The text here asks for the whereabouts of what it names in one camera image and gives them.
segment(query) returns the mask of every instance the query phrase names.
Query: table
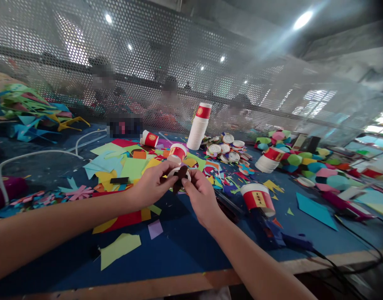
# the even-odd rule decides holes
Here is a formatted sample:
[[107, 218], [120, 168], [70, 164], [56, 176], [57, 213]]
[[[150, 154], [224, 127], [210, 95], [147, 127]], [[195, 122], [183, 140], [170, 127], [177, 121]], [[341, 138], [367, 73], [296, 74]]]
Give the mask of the table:
[[[26, 144], [5, 137], [0, 137], [0, 142], [4, 142], [7, 149], [6, 158], [10, 158], [39, 150], [69, 149], [81, 135], [97, 128], [104, 127], [93, 124], [83, 132], [64, 132], [62, 140], [53, 146], [43, 141]], [[175, 141], [184, 139], [184, 135], [168, 137]], [[106, 137], [100, 142], [88, 145], [80, 150], [79, 155], [85, 159], [94, 158], [95, 155], [89, 150], [111, 140]], [[254, 156], [253, 161], [260, 155], [252, 148], [249, 153]], [[28, 180], [34, 181], [30, 193], [40, 189], [67, 186], [66, 179], [60, 178], [60, 175], [73, 176], [78, 184], [91, 187], [97, 183], [96, 179], [89, 181], [81, 168], [86, 161], [69, 155], [60, 155], [59, 158], [50, 156], [45, 164], [36, 165], [37, 160], [40, 162], [43, 158], [34, 156], [23, 163], [7, 165], [3, 174], [31, 174]], [[229, 166], [226, 166], [226, 170], [229, 173], [235, 171]], [[314, 242], [315, 248], [337, 265], [377, 259], [374, 251], [343, 227], [337, 225], [339, 231], [336, 232], [298, 209], [296, 192], [326, 205], [316, 191], [302, 187], [292, 177], [279, 171], [257, 174], [259, 182], [270, 179], [285, 189], [284, 194], [277, 193], [279, 201], [274, 200], [277, 219], [285, 230], [306, 234]], [[238, 182], [237, 176], [234, 175], [233, 179]], [[246, 209], [240, 193], [232, 197], [232, 200], [242, 209]], [[0, 297], [17, 296], [12, 299], [22, 299], [23, 295], [27, 295], [26, 299], [42, 299], [59, 295], [60, 299], [122, 299], [123, 295], [126, 295], [129, 299], [149, 299], [240, 283], [219, 246], [198, 223], [187, 195], [175, 197], [168, 192], [156, 205], [162, 209], [159, 219], [164, 229], [164, 233], [156, 239], [150, 240], [147, 224], [155, 221], [157, 217], [104, 234], [92, 235], [91, 231], [88, 231], [0, 280]], [[288, 208], [294, 216], [286, 213]], [[383, 223], [377, 220], [368, 226], [351, 221], [345, 223], [383, 250]], [[238, 226], [251, 239], [257, 240], [248, 219], [243, 219]], [[140, 235], [142, 246], [101, 272], [100, 260], [93, 262], [89, 255], [91, 247], [105, 247], [121, 233]], [[310, 254], [292, 249], [284, 248], [268, 253], [294, 274], [329, 267], [328, 263], [317, 257], [308, 258]]]

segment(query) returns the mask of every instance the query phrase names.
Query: blue table surface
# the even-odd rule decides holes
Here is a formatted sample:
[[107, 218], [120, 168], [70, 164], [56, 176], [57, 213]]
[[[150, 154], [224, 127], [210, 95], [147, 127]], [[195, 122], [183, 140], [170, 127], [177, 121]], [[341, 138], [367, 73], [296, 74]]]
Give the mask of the blue table surface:
[[[74, 147], [80, 136], [97, 130], [97, 128], [103, 129], [105, 126], [93, 124], [91, 128], [87, 127], [82, 132], [66, 130], [56, 145], [43, 141], [24, 143], [0, 137], [0, 146], [5, 150], [5, 159], [40, 150], [69, 149]], [[90, 135], [82, 142], [97, 136], [98, 134]], [[180, 142], [183, 142], [181, 139], [185, 139], [184, 135], [170, 134], [168, 137]], [[110, 141], [112, 138], [105, 137], [99, 142], [87, 145], [80, 149], [79, 155], [85, 159], [94, 158], [95, 155], [90, 150]], [[260, 153], [249, 147], [249, 154], [254, 157], [251, 164], [253, 166]], [[40, 164], [40, 161], [47, 157], [46, 162]], [[97, 184], [97, 179], [88, 180], [84, 169], [81, 168], [87, 163], [85, 160], [82, 161], [69, 155], [60, 155], [57, 158], [57, 154], [48, 154], [44, 158], [34, 156], [21, 163], [20, 167], [18, 164], [9, 164], [4, 168], [3, 174], [15, 176], [31, 174], [32, 176], [28, 178], [29, 193], [56, 189], [57, 186], [68, 187], [66, 179], [60, 177], [62, 175], [73, 176], [79, 186], [94, 187]], [[235, 167], [223, 163], [221, 166], [229, 175], [233, 175], [232, 173], [237, 171]], [[237, 175], [232, 177], [235, 182], [241, 184]], [[329, 211], [333, 212], [333, 208], [327, 205], [318, 192], [302, 187], [288, 174], [277, 170], [272, 174], [257, 172], [256, 177], [260, 183], [269, 179], [285, 189], [285, 193], [277, 193], [279, 201], [273, 200], [276, 218], [285, 231], [306, 234], [313, 241], [314, 247], [325, 255], [371, 249], [342, 226], [337, 224], [339, 229], [337, 232], [298, 209], [296, 192], [326, 205]], [[247, 211], [241, 193], [235, 194], [231, 200]], [[175, 197], [171, 192], [167, 192], [156, 205], [162, 209], [159, 217], [153, 214], [154, 217], [149, 221], [108, 233], [92, 235], [90, 230], [18, 269], [0, 280], [0, 297], [86, 288], [231, 268], [231, 264], [215, 240], [198, 223], [187, 195]], [[286, 213], [289, 208], [294, 216]], [[160, 219], [164, 233], [151, 240], [147, 225], [157, 219]], [[345, 223], [376, 247], [383, 248], [383, 223], [379, 220], [368, 222], [367, 225], [348, 220]], [[257, 241], [253, 231], [254, 227], [248, 218], [241, 220], [237, 226], [251, 239]], [[93, 261], [90, 255], [91, 249], [96, 245], [102, 248], [108, 246], [122, 233], [140, 235], [141, 247], [100, 271], [100, 258]], [[268, 253], [277, 261], [296, 260], [311, 255], [288, 248]]]

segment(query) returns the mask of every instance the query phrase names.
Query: wooden table edge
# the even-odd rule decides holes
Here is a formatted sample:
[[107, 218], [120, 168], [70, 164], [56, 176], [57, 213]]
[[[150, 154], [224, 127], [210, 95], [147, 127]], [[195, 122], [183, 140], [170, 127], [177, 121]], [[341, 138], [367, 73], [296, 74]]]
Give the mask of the wooden table edge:
[[[343, 266], [375, 261], [378, 259], [378, 254], [375, 250], [370, 250], [334, 254], [327, 256], [327, 258], [333, 261], [337, 266]], [[289, 260], [281, 262], [281, 264], [292, 274], [312, 272], [331, 267], [331, 264], [328, 261], [319, 257]], [[226, 285], [237, 285], [241, 283], [242, 282], [236, 272], [233, 269], [227, 269], [0, 299], [146, 300], [202, 290], [218, 289]]]

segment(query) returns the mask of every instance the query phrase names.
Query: perforated metal panel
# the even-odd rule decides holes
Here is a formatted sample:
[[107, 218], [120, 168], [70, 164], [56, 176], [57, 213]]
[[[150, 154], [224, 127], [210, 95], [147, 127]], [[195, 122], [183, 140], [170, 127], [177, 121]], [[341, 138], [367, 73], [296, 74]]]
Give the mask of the perforated metal panel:
[[285, 128], [343, 145], [383, 95], [252, 41], [135, 0], [0, 0], [0, 71], [89, 120], [137, 113], [188, 134], [201, 101], [208, 134]]

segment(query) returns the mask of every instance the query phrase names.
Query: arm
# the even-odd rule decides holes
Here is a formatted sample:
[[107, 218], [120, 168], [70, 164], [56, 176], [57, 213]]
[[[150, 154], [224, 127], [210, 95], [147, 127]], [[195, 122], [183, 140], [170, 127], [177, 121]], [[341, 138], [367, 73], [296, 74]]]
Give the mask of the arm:
[[176, 166], [163, 162], [149, 168], [136, 186], [120, 193], [47, 206], [0, 220], [0, 279], [95, 226], [154, 204], [176, 182], [174, 176], [160, 183], [162, 175]]
[[182, 183], [199, 222], [217, 241], [254, 299], [316, 299], [297, 278], [227, 219], [203, 173], [191, 170], [191, 176], [191, 182], [182, 179]]

